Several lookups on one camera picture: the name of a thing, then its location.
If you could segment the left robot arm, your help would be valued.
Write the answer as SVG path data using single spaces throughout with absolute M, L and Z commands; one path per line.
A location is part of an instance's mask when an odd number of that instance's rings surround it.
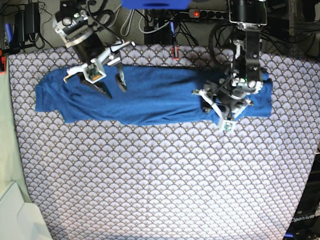
M 254 105 L 249 98 L 258 94 L 264 85 L 260 65 L 261 29 L 267 25 L 267 4 L 264 0 L 227 1 L 228 18 L 216 24 L 209 35 L 209 53 L 214 66 L 224 72 L 217 82 L 208 80 L 202 89 L 192 91 L 202 98 L 202 110 L 214 111 L 218 129 L 232 132 L 236 119 Z M 214 35 L 223 25 L 232 25 L 230 43 L 234 45 L 229 65 L 218 62 L 214 49 Z

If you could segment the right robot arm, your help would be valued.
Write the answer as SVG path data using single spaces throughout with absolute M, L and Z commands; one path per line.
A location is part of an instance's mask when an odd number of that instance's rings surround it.
M 63 81 L 66 83 L 71 77 L 78 76 L 81 84 L 111 98 L 112 95 L 103 82 L 107 77 L 104 67 L 116 67 L 115 81 L 118 87 L 126 92 L 121 49 L 134 46 L 135 43 L 117 37 L 116 42 L 104 44 L 97 33 L 103 30 L 113 32 L 109 26 L 115 19 L 115 14 L 106 8 L 106 0 L 93 12 L 90 7 L 95 4 L 94 0 L 60 1 L 59 11 L 52 19 L 52 27 L 65 47 L 72 48 L 80 60 L 79 65 L 67 69 Z

